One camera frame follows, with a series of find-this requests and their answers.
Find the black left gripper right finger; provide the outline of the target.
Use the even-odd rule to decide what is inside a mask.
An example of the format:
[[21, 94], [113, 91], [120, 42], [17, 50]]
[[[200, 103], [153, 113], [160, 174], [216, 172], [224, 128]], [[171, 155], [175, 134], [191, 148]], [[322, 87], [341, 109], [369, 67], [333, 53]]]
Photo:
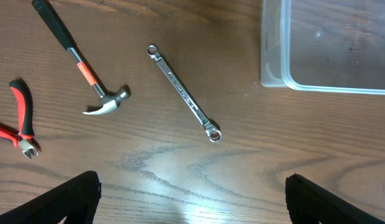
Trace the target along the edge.
[[293, 224], [385, 224], [299, 174], [286, 178], [285, 201]]

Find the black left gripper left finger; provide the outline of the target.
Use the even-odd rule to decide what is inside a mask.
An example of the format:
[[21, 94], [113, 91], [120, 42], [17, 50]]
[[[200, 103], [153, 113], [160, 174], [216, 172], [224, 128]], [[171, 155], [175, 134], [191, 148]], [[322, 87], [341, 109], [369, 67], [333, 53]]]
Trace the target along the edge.
[[86, 171], [37, 198], [0, 215], [0, 223], [89, 223], [101, 198], [95, 171]]

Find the claw hammer black orange handle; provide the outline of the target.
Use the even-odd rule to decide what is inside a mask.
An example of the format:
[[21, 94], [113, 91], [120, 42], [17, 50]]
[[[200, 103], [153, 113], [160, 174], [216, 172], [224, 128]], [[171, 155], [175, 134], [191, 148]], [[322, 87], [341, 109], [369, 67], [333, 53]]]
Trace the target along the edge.
[[81, 53], [79, 53], [72, 35], [69, 33], [51, 3], [49, 3], [48, 0], [32, 0], [32, 5], [61, 46], [75, 59], [79, 71], [81, 71], [84, 78], [100, 98], [101, 106], [97, 109], [88, 109], [84, 111], [84, 115], [102, 115], [114, 111], [120, 106], [123, 100], [126, 100], [131, 96], [125, 87], [121, 87], [115, 94], [105, 92], [87, 63], [84, 61]]

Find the silver double ring wrench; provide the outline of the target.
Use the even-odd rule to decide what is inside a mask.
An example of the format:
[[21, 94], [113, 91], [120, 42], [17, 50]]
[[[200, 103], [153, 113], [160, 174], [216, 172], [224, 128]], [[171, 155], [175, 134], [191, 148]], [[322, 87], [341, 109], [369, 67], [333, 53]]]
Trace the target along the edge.
[[211, 142], [219, 142], [222, 138], [222, 133], [219, 128], [217, 128], [206, 114], [201, 110], [199, 105], [195, 102], [193, 97], [189, 94], [187, 89], [184, 87], [178, 76], [173, 72], [168, 63], [165, 61], [163, 56], [161, 56], [159, 49], [156, 45], [149, 45], [147, 47], [147, 55], [156, 63], [156, 65], [162, 70], [164, 75], [167, 77], [169, 82], [177, 90], [183, 101], [190, 108], [192, 113], [196, 116], [199, 123], [203, 126], [209, 140]]

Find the clear plastic container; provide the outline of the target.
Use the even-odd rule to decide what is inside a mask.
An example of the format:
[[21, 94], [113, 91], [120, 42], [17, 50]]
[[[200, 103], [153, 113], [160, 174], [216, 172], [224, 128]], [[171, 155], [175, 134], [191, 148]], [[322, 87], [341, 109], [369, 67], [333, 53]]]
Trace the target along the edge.
[[263, 0], [260, 79], [385, 95], [385, 0]]

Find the red black handled pliers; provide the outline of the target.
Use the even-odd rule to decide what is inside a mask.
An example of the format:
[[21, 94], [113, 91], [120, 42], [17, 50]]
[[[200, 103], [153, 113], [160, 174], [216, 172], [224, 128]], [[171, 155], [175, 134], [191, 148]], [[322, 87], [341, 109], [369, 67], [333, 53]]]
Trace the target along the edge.
[[14, 147], [22, 149], [26, 158], [33, 159], [39, 156], [40, 147], [34, 143], [32, 94], [21, 78], [9, 82], [9, 87], [17, 100], [18, 130], [0, 123], [0, 138], [9, 140]]

